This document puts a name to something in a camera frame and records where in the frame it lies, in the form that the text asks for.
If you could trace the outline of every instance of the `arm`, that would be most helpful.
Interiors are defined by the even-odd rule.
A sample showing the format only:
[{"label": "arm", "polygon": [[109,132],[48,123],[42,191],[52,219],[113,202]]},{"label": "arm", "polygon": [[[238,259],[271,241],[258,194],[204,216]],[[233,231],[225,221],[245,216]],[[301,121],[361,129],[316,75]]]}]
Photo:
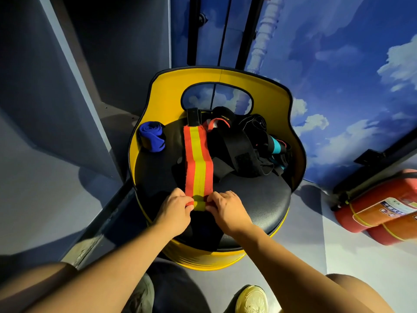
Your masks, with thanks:
[{"label": "arm", "polygon": [[252,221],[232,191],[213,192],[207,206],[216,223],[232,236],[252,259],[286,313],[370,313],[363,303],[283,246]]},{"label": "arm", "polygon": [[190,223],[193,201],[175,189],[164,201],[151,227],[121,248],[82,270],[77,277],[28,310],[49,312],[122,311],[133,289],[158,253]]}]

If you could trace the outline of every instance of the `yellow shoe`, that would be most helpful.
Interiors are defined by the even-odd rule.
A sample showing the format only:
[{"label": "yellow shoe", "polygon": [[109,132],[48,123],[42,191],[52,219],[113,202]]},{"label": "yellow shoe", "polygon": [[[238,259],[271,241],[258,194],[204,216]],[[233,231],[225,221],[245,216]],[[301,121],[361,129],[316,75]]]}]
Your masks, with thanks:
[{"label": "yellow shoe", "polygon": [[265,291],[257,285],[248,286],[237,298],[235,313],[268,313]]}]

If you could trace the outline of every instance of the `yellow backrest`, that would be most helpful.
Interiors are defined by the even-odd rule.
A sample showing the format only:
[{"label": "yellow backrest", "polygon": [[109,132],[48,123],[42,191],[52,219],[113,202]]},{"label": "yellow backrest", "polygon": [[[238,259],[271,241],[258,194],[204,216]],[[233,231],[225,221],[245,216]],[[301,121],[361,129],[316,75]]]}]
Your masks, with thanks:
[{"label": "yellow backrest", "polygon": [[181,107],[184,91],[196,83],[220,83],[241,88],[253,98],[252,114],[262,115],[267,124],[269,134],[290,143],[295,160],[295,173],[292,189],[300,184],[305,169],[306,155],[300,139],[289,122],[292,107],[292,96],[287,88],[250,73],[216,67],[184,67],[158,73],[150,84],[147,106],[142,118],[134,128],[129,146],[129,168],[133,183],[136,158],[140,145],[137,129],[140,124],[148,121],[159,121],[166,125],[186,116]]}]

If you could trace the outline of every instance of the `black seat cushion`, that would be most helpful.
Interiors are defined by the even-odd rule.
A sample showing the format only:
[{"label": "black seat cushion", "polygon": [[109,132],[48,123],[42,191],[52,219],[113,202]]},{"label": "black seat cushion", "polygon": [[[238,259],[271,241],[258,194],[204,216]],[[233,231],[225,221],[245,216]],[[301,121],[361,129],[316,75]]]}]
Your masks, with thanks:
[{"label": "black seat cushion", "polygon": [[[145,149],[139,152],[135,181],[139,201],[151,220],[154,220],[166,196],[176,187],[185,187],[185,166],[178,164],[184,158],[184,119],[165,126],[166,147],[159,153]],[[283,220],[291,196],[291,189],[276,174],[256,178],[244,178],[229,173],[219,183],[213,184],[218,192],[232,190],[242,200],[254,224],[267,234],[272,233]],[[225,235],[209,212],[191,212],[191,224],[183,234],[175,238],[179,242],[206,251],[238,250],[240,246]]]}]

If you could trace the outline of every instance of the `shoe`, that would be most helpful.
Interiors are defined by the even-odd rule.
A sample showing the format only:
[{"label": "shoe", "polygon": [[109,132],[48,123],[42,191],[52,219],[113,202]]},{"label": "shoe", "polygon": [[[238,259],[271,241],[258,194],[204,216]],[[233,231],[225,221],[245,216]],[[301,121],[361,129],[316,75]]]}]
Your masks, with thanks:
[{"label": "shoe", "polygon": [[155,289],[151,278],[145,273],[133,290],[122,313],[152,313],[154,306]]},{"label": "shoe", "polygon": [[268,313],[265,291],[257,285],[248,286],[237,298],[235,313]]}]

